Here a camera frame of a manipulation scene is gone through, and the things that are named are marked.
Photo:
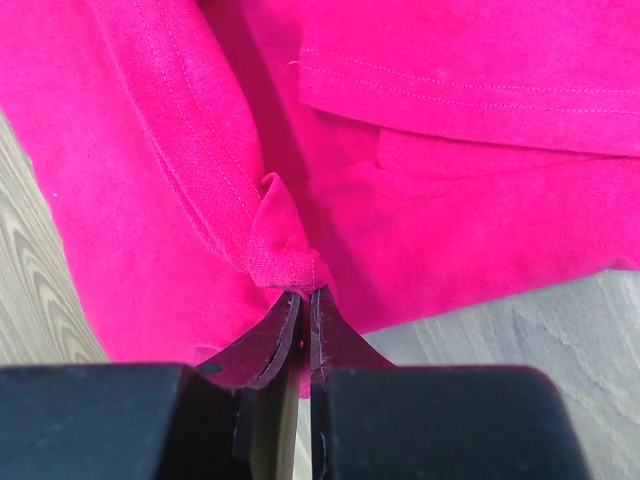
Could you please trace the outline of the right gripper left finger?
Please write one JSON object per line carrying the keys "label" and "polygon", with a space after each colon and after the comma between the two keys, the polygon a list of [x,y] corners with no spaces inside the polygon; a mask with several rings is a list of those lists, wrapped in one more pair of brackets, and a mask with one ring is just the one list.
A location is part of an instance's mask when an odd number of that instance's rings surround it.
{"label": "right gripper left finger", "polygon": [[285,293],[218,354],[183,364],[1,371],[5,479],[289,479],[301,299]]}

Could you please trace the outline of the red t shirt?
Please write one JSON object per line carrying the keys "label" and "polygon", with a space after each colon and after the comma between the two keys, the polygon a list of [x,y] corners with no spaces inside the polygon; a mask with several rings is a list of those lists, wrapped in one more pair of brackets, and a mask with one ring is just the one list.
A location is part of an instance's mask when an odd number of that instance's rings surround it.
{"label": "red t shirt", "polygon": [[5,1],[1,109],[114,361],[639,266],[635,1]]}

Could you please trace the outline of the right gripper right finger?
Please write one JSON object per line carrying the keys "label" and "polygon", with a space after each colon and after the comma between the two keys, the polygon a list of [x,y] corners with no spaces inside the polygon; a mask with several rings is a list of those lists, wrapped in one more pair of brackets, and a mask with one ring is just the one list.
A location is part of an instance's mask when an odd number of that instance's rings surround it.
{"label": "right gripper right finger", "polygon": [[400,367],[342,317],[310,304],[316,479],[586,479],[551,380],[521,365]]}

